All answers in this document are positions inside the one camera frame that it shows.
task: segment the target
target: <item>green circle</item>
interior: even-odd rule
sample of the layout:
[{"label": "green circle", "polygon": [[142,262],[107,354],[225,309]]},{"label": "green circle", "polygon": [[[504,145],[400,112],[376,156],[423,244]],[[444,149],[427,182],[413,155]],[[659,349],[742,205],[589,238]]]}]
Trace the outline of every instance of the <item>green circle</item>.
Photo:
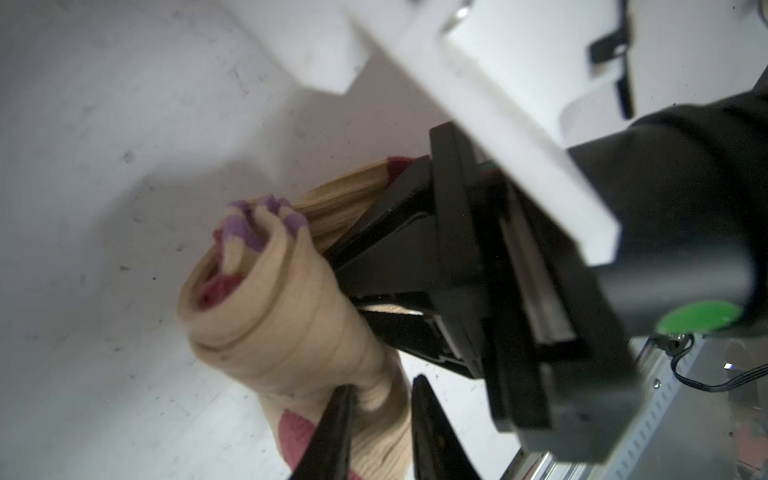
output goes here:
[{"label": "green circle", "polygon": [[731,324],[741,315],[741,308],[719,300],[691,303],[669,312],[656,325],[664,334],[706,333]]}]

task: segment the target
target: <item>white plastic part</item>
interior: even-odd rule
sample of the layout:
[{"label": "white plastic part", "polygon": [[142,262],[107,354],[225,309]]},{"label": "white plastic part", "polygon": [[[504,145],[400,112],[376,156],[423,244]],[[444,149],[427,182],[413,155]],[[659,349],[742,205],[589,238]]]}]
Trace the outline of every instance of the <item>white plastic part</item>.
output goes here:
[{"label": "white plastic part", "polygon": [[594,67],[588,57],[620,24],[616,0],[223,1],[301,84],[325,91],[348,86],[368,55],[356,29],[364,31],[568,233],[587,264],[613,261],[620,225],[564,151],[559,118],[623,73],[619,61]]}]

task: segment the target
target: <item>ribbed fabric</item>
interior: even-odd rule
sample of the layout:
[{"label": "ribbed fabric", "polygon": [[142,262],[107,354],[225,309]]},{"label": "ribbed fabric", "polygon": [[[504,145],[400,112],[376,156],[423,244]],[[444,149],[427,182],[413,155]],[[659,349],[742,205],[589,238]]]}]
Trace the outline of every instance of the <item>ribbed fabric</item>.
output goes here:
[{"label": "ribbed fabric", "polygon": [[259,394],[291,468],[333,389],[347,383],[359,389],[353,474],[400,479],[412,460],[399,356],[373,335],[313,245],[330,246],[368,209],[391,165],[369,165],[315,189],[295,210],[271,196],[231,203],[216,245],[180,293],[178,316],[193,351]]}]

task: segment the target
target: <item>wire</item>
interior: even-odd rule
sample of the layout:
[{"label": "wire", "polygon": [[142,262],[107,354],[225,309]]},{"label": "wire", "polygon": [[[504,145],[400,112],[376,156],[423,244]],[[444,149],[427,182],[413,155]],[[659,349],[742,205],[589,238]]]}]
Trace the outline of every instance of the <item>wire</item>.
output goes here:
[{"label": "wire", "polygon": [[682,352],[673,356],[672,361],[670,362],[672,373],[674,373],[675,378],[680,380],[680,383],[682,383],[683,385],[687,385],[693,389],[701,390],[702,392],[712,392],[712,393],[727,392],[728,390],[733,390],[736,387],[740,387],[753,380],[756,380],[761,376],[768,375],[768,363],[767,363],[765,365],[761,365],[756,368],[753,368],[748,372],[741,373],[738,376],[735,376],[732,379],[728,380],[727,382],[721,383],[719,385],[707,385],[705,383],[697,382],[696,380],[692,380],[687,377],[684,377],[680,373],[677,373],[677,363],[694,347],[694,336],[689,335],[688,339],[690,340],[690,345],[685,347],[685,349],[683,349]]}]

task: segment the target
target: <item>gray floor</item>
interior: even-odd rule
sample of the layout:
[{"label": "gray floor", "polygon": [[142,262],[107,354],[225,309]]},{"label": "gray floor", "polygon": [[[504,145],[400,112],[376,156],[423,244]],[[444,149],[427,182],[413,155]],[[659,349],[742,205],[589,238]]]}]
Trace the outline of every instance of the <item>gray floor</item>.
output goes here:
[{"label": "gray floor", "polygon": [[[632,3],[640,113],[768,64],[752,2]],[[382,58],[345,97],[302,91],[206,0],[8,0],[0,68],[0,478],[285,478],[253,393],[190,353],[177,291],[226,201],[425,154],[444,114]],[[571,144],[625,125],[612,91],[564,124]],[[518,443],[482,382],[406,369],[498,478]]]}]

